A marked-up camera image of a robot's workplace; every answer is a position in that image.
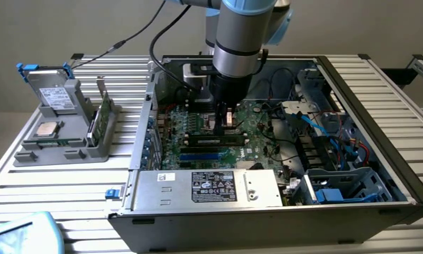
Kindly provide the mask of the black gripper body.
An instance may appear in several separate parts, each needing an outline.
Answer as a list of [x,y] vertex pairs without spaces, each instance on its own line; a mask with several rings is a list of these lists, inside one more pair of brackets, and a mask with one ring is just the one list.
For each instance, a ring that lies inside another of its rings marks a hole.
[[235,106],[247,96],[251,75],[231,78],[222,74],[210,77],[210,93],[217,103]]

